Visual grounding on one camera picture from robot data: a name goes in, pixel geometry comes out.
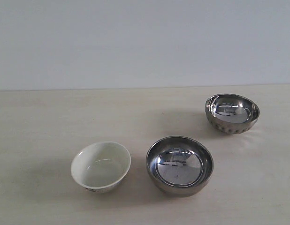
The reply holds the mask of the smooth stainless steel bowl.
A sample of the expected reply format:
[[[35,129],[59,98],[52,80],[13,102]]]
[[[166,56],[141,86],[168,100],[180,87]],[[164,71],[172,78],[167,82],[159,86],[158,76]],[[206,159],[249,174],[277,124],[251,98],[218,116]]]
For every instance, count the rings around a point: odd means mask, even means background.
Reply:
[[[189,197],[208,184],[214,160],[200,142],[184,136],[168,136],[149,148],[146,169],[154,185],[163,193]]]

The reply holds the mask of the ribbed stainless steel bowl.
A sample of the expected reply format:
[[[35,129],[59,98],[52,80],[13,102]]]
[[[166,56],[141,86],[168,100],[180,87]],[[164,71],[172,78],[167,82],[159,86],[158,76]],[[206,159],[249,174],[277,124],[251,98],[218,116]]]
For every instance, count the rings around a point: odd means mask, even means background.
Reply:
[[[228,135],[250,130],[257,122],[260,110],[250,99],[237,94],[216,94],[206,100],[205,113],[209,123]]]

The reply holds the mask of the white ceramic bowl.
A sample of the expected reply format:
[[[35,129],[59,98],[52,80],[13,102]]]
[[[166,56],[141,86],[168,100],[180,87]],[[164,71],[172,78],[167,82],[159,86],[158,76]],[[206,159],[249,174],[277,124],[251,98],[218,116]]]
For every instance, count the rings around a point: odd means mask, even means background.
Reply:
[[[96,142],[74,157],[70,171],[73,180],[96,194],[116,189],[128,174],[131,155],[116,142]]]

